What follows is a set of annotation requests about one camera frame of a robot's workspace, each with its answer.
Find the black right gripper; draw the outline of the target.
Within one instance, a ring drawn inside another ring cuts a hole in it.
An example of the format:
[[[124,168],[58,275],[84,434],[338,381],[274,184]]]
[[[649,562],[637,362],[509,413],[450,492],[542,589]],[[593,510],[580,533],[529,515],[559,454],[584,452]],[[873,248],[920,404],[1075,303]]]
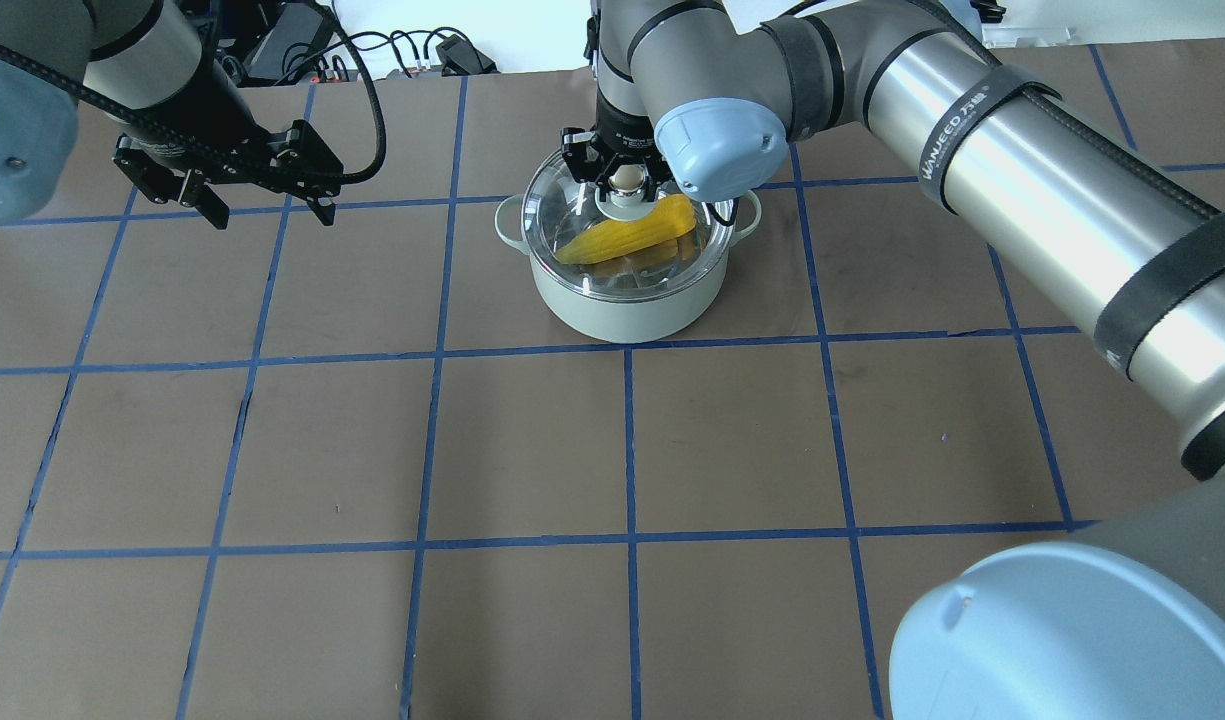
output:
[[[670,193],[673,170],[657,147],[649,119],[624,111],[611,100],[595,102],[590,129],[562,129],[560,154],[577,182],[609,191],[612,174],[624,167],[641,167],[647,204],[662,200],[662,192]]]

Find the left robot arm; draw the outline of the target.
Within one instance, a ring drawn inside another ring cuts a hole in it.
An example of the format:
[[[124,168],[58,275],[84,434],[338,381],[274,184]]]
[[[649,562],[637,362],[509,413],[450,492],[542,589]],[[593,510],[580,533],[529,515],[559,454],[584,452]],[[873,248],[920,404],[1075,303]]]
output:
[[[0,1],[0,224],[53,200],[88,102],[118,124],[111,160],[149,202],[211,225],[219,184],[254,184],[336,219],[341,160],[306,120],[260,126],[176,1]]]

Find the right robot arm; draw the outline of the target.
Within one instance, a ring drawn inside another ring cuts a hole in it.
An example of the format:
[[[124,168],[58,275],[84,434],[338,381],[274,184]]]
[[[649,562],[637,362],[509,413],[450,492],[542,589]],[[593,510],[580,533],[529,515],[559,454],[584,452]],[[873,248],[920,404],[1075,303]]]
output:
[[[991,553],[1223,491],[911,184],[764,193],[677,347],[537,358],[526,719],[891,716],[909,609]]]

